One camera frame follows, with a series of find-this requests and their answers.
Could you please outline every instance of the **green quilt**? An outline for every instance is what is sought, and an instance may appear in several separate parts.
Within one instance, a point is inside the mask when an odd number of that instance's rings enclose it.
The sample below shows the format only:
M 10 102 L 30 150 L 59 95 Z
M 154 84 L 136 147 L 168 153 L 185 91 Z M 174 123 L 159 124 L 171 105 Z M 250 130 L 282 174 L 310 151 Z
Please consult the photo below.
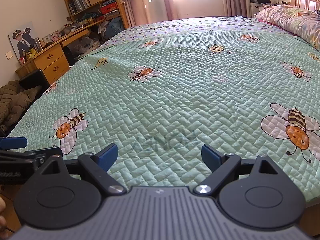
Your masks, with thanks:
M 67 159 L 110 143 L 120 183 L 191 187 L 203 144 L 270 156 L 320 195 L 320 53 L 256 19 L 200 18 L 130 28 L 79 60 L 10 136 Z

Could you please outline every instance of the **wall outlet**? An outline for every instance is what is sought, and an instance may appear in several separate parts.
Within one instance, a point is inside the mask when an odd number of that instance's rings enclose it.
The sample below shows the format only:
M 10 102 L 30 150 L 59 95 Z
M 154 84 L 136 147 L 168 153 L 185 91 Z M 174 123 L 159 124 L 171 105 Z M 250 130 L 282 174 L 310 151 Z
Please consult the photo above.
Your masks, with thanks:
M 5 55 L 7 56 L 7 59 L 10 59 L 13 57 L 11 50 L 9 52 L 7 52 Z

